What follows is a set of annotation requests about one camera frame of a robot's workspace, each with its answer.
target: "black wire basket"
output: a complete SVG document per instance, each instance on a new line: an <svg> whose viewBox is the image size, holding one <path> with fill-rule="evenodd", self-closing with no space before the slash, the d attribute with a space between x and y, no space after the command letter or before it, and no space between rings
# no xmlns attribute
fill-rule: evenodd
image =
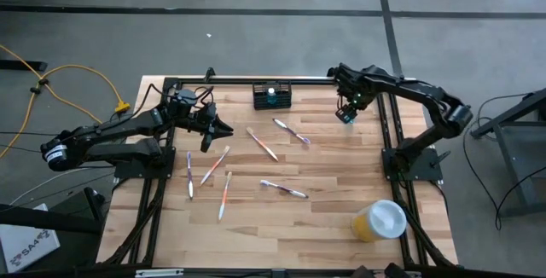
<svg viewBox="0 0 546 278"><path fill-rule="evenodd" d="M254 82L254 109L289 108L292 106L290 81Z"/></svg>

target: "wooden table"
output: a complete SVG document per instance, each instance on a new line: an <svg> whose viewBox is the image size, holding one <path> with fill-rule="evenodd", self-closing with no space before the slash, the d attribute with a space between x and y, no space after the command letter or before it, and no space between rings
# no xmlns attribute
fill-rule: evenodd
<svg viewBox="0 0 546 278"><path fill-rule="evenodd" d="M144 76L137 105L148 85L160 88L163 79ZM185 85L190 89L197 86ZM155 267L355 269L365 265L384 269L390 262L402 264L399 240L364 243L356 240L350 229L355 212L376 200L392 199L380 162L384 145L377 104L359 112L355 124L343 125L334 115L337 95L331 86L293 86L292 108L267 111L253 109L251 85L217 85L213 94L221 120L232 126L235 134L213 141L208 153L201 153L201 136L176 130L177 159L163 202ZM152 91L144 110L159 99ZM400 99L398 105L406 136L426 129L420 104ZM304 146L272 118L310 138L311 145ZM273 150L278 163L250 138L248 126ZM397 144L395 136L392 142ZM199 183L226 145L231 146L228 156L190 200L186 153L192 152L194 183ZM218 223L228 171L233 172L233 178L224 218ZM303 200L260 186L261 179L305 192L310 198ZM131 179L115 191L97 261L110 257L131 231L142 183ZM415 182L415 194L423 228L456 263L442 196L428 182ZM147 230L143 234L140 256L147 245ZM409 230L416 259L413 239Z"/></svg>

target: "concrete floor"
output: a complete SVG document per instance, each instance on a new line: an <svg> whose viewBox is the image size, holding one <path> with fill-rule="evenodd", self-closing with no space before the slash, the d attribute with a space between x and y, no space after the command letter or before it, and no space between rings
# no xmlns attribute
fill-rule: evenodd
<svg viewBox="0 0 546 278"><path fill-rule="evenodd" d="M546 0L389 0L391 10L466 12L543 12ZM379 0L0 0L3 3L56 3L103 6L184 7L215 9L371 9ZM546 25L543 20L394 19L404 74L444 87L474 107L493 96L544 87ZM382 18L237 16L237 15L108 15L0 13L0 43L26 59L49 67L82 64L107 74L121 96L136 98L142 75L285 74L323 76L339 62L369 64L391 71ZM36 82L29 72L0 74L2 130L18 130ZM69 70L51 83L60 96L107 119L116 104L98 77ZM496 101L485 109L494 116L519 99ZM90 124L82 113L60 104L45 92L39 96L27 128L59 132ZM0 143L10 136L0 136ZM47 137L23 136L17 146L38 148ZM441 141L444 191L461 265L522 274L543 274L546 259L546 215L506 219L494 227L494 209L471 174L462 154L462 138ZM468 139L476 170L497 200L511 186L497 145ZM0 160L0 203L51 178L38 153L11 150ZM107 171L81 171L47 185L39 197ZM92 187L109 196L112 179ZM44 201L52 206L65 194Z"/></svg>

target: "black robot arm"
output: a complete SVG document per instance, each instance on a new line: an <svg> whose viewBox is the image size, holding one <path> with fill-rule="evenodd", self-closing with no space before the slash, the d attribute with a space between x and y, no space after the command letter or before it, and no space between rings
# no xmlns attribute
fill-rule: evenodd
<svg viewBox="0 0 546 278"><path fill-rule="evenodd" d="M330 68L328 76L334 78L341 104L336 116L344 123L352 122L357 110L364 110L382 92L422 103L430 113L433 126L415 138L405 138L397 147L392 163L407 171L422 150L441 138L459 136L472 119L470 107L451 96L440 87L408 78L397 78L376 66L362 71L350 69L345 64Z"/></svg>
<svg viewBox="0 0 546 278"><path fill-rule="evenodd" d="M64 130L40 146L42 157L53 171L66 171L91 161L107 161L115 165L136 159L145 165L162 164L162 147L153 138L134 144L102 143L135 135L158 136L173 126L203 135L201 151L206 152L213 139L232 136L233 129L216 114L216 103L205 103L191 112L196 103L193 91L179 90L169 101L163 101L135 117L78 127L73 131Z"/></svg>

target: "plastic cup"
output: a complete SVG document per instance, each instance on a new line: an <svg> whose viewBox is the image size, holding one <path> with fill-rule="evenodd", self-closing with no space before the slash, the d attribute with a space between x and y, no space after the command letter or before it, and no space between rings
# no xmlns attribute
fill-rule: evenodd
<svg viewBox="0 0 546 278"><path fill-rule="evenodd" d="M396 239L407 226L404 210L390 200L379 200L360 210L352 219L352 233L360 240Z"/></svg>

